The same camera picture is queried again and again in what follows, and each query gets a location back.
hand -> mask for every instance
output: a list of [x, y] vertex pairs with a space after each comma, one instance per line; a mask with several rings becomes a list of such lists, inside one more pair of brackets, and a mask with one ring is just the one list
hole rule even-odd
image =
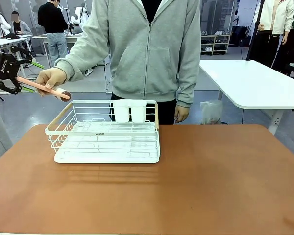
[[288, 36], [285, 35], [282, 39], [282, 45], [285, 45], [287, 41], [288, 41]]
[[[51, 68], [48, 70], [40, 71], [36, 82], [38, 84], [44, 85], [48, 89], [52, 89], [55, 86], [62, 85], [66, 79], [67, 79], [67, 75], [65, 74], [64, 71], [58, 68]], [[50, 94], [49, 92], [45, 92], [40, 89], [37, 89], [37, 91], [41, 96]]]
[[264, 31], [265, 30], [264, 25], [262, 23], [258, 26], [258, 30], [259, 31]]
[[175, 108], [175, 115], [174, 115], [175, 124], [185, 121], [189, 114], [190, 114], [190, 108], [185, 108], [185, 107], [177, 105]]

person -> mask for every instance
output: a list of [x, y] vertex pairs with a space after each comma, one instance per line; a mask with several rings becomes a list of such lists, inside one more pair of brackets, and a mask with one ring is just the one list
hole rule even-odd
[[199, 0], [94, 0], [83, 29], [70, 54], [41, 71], [37, 83], [52, 88], [82, 79], [111, 50], [112, 100], [157, 101], [159, 124], [188, 117], [199, 74]]
[[294, 63], [294, 21], [288, 40], [285, 44], [281, 44], [272, 68], [283, 74], [290, 75], [290, 71], [285, 68], [290, 63]]
[[17, 11], [12, 12], [12, 32], [14, 34], [32, 34], [28, 25], [20, 20], [20, 14]]
[[57, 59], [64, 58], [68, 54], [64, 31], [69, 27], [58, 8], [59, 3], [60, 0], [50, 0], [38, 10], [38, 24], [44, 27], [47, 33], [52, 65]]
[[[254, 23], [259, 14], [260, 3], [254, 16]], [[271, 68], [279, 46], [288, 40], [293, 23], [294, 0], [266, 0], [260, 17], [257, 35], [251, 51], [250, 59]]]

hoodie pocket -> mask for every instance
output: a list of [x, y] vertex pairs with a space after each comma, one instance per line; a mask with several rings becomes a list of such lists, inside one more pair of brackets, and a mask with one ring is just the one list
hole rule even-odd
[[166, 94], [177, 91], [177, 69], [172, 67], [169, 48], [149, 49], [147, 75], [146, 93]]
[[127, 47], [119, 61], [112, 85], [130, 93], [144, 92], [146, 47]]

person in green shirt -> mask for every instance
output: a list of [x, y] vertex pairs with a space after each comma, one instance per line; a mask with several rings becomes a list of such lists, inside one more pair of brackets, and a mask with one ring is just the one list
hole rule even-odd
[[294, 63], [294, 21], [287, 42], [285, 44], [281, 43], [276, 59], [272, 65], [272, 69], [290, 75], [290, 71], [285, 69], [285, 66], [289, 63]]

white wire basket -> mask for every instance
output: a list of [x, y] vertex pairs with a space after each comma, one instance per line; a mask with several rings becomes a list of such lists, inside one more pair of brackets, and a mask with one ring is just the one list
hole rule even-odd
[[155, 122], [116, 123], [111, 100], [72, 101], [45, 129], [58, 163], [156, 163], [160, 158], [158, 106], [147, 101]]

